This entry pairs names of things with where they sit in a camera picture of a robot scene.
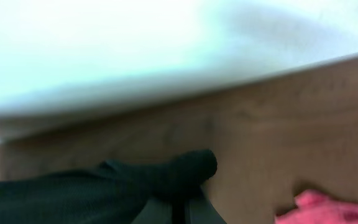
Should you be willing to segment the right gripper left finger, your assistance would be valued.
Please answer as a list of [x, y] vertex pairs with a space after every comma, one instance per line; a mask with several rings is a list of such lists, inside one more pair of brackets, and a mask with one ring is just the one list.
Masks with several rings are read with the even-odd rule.
[[152, 197], [131, 224], [172, 224], [172, 205]]

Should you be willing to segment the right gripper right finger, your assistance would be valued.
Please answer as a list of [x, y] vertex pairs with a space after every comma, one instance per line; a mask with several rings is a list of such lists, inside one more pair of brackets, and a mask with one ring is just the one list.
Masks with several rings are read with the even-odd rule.
[[226, 222], [201, 187], [198, 187], [185, 202], [185, 224], [226, 224]]

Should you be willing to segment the black polo shirt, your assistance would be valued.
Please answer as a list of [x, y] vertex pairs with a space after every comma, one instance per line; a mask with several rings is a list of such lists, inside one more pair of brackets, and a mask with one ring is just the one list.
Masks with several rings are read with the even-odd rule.
[[160, 164], [107, 160], [23, 180], [0, 181], [0, 223], [131, 223], [148, 199], [172, 205], [172, 223], [185, 222], [185, 202], [217, 171], [209, 149]]

